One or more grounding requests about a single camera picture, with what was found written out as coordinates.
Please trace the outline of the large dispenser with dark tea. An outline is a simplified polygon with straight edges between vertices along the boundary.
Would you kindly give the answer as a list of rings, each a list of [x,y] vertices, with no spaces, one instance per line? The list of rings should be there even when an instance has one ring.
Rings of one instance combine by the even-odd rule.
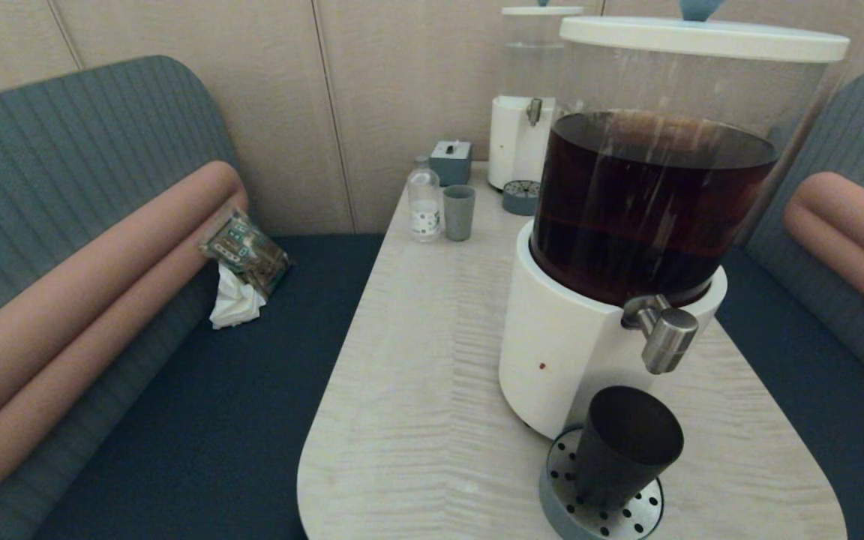
[[[599,389],[665,375],[622,325],[631,298],[662,294],[698,319],[692,343],[705,331],[728,287],[723,257],[830,65],[565,42],[499,360],[528,427],[553,439]]]

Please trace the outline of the large metal dispenser tap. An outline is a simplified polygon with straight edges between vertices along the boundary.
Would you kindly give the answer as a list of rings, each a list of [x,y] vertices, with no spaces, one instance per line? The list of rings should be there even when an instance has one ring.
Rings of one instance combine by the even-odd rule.
[[[641,358],[652,375],[674,371],[699,331],[698,319],[673,307],[662,294],[630,298],[623,307],[622,325],[644,335]]]

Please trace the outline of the dark brown plastic cup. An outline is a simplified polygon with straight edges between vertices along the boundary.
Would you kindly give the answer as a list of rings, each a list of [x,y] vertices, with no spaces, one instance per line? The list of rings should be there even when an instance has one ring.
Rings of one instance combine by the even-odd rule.
[[[584,503],[613,512],[654,482],[683,453],[678,418],[646,391],[613,385],[587,407],[573,485]]]

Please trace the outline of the grey-blue cup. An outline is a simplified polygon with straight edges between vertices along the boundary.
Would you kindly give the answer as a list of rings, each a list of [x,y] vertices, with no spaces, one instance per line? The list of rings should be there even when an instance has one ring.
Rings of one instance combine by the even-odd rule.
[[[450,242],[466,242],[473,229],[476,191],[469,185],[450,185],[443,188],[445,234]]]

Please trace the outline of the clear plastic bottle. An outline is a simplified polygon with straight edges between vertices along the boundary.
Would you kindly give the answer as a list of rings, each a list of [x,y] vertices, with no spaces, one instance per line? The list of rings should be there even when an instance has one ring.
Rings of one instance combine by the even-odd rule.
[[[435,242],[441,236],[441,180],[428,156],[418,156],[406,178],[410,230],[417,242]]]

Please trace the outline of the grey-blue square box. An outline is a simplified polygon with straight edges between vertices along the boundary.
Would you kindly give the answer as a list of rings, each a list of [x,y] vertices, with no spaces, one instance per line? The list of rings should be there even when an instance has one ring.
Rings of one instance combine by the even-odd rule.
[[[471,149],[473,144],[462,140],[440,140],[435,145],[429,164],[443,188],[469,184]]]

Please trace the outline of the small blue perforated drip tray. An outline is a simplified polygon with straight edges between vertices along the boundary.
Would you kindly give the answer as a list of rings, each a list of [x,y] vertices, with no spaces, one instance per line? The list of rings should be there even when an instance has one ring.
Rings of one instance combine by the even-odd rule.
[[[508,181],[502,188],[502,209],[512,215],[531,218],[537,212],[539,195],[539,181]]]

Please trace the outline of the small white clear dispenser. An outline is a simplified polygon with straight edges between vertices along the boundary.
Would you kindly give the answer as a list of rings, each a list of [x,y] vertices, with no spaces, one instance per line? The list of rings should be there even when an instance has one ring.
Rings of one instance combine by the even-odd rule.
[[[566,17],[502,15],[499,83],[491,102],[489,147],[489,182],[500,191],[510,181],[542,180],[565,51],[560,29]],[[543,100],[543,110],[538,125],[530,127],[526,107],[534,97]]]

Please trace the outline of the green snack packet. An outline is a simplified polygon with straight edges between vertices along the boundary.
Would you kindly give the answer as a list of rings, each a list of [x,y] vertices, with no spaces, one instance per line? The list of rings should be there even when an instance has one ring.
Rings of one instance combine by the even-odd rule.
[[[232,202],[213,216],[196,246],[265,300],[293,267],[292,257]]]

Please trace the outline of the crumpled white tissue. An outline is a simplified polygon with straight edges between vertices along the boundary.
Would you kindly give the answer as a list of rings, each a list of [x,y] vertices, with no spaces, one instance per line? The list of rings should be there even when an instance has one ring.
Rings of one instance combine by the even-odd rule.
[[[236,327],[260,317],[266,297],[253,284],[241,279],[223,264],[218,266],[218,289],[209,315],[213,329]]]

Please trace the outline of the small white dispenser lid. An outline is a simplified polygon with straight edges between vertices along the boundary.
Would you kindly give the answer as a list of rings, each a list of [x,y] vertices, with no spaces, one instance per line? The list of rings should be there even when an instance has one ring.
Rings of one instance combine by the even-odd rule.
[[[502,7],[502,15],[511,17],[569,17],[569,15],[582,15],[584,6],[552,6],[550,1],[541,0],[538,4],[531,6]]]

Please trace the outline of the round metal drip tray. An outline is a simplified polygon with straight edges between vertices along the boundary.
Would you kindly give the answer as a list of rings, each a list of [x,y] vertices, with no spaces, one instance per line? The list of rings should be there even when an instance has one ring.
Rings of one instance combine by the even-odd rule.
[[[552,443],[539,475],[539,505],[562,540],[647,540],[665,513],[665,492],[656,478],[617,510],[591,505],[572,479],[583,428],[563,431]]]

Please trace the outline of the large white dispenser lid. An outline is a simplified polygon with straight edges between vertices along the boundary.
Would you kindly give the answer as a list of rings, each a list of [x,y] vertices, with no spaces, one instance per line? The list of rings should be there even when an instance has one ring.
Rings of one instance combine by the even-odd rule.
[[[846,35],[802,28],[631,15],[566,17],[559,36],[590,46],[785,64],[835,64],[851,45]]]

